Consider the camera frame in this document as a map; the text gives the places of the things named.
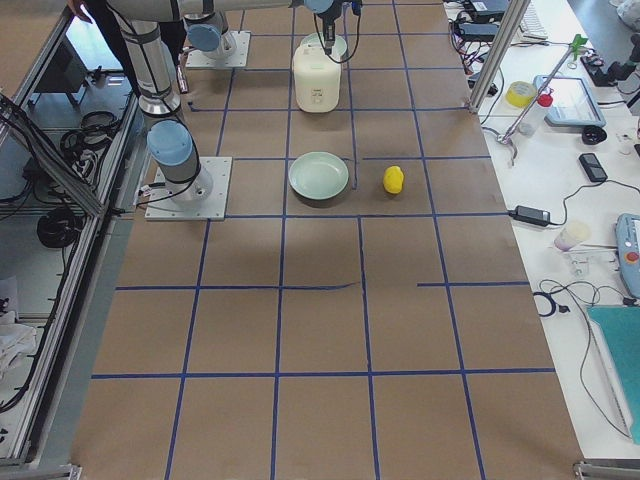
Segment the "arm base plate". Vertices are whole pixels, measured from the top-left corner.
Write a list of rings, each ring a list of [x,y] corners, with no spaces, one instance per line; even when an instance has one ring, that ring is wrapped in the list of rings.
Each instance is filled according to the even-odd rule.
[[[166,183],[160,168],[155,182],[163,186],[154,189],[145,204],[145,219],[149,221],[223,221],[226,213],[231,179],[231,157],[202,157],[201,171],[194,183],[184,192],[177,185]]]
[[[249,56],[251,32],[229,30],[222,35],[220,46],[211,52],[191,49],[187,55],[187,69],[222,70],[244,68]]]

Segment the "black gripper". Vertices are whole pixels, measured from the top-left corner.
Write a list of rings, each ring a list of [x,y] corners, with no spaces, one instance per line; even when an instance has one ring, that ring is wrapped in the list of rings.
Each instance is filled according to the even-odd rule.
[[[326,55],[332,54],[335,43],[335,22],[342,14],[342,1],[320,0],[314,2],[314,14],[322,23],[323,49]]]

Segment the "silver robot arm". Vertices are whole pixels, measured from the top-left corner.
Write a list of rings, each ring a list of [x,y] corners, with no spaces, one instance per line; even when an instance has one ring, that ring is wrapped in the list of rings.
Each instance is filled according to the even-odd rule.
[[[183,21],[191,46],[208,58],[221,60],[235,53],[236,41],[224,13],[187,14]]]
[[[109,1],[107,6],[116,17],[134,67],[148,129],[147,147],[168,191],[163,198],[180,203],[205,199],[212,190],[212,178],[204,171],[183,123],[180,94],[173,85],[159,25],[183,20],[194,47],[216,52],[222,48],[224,13],[303,6],[321,19],[324,49],[330,54],[335,21],[343,11],[341,1]]]

